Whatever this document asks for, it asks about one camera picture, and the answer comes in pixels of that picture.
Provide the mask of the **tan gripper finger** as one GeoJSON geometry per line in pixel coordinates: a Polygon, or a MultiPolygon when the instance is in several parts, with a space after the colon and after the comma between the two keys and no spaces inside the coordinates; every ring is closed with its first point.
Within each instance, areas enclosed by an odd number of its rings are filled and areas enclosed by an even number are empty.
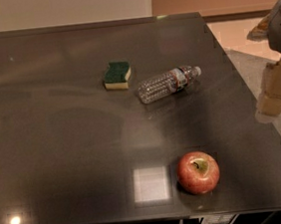
{"type": "Polygon", "coordinates": [[[269,123],[281,114],[281,60],[266,65],[261,82],[255,117],[269,123]]]}

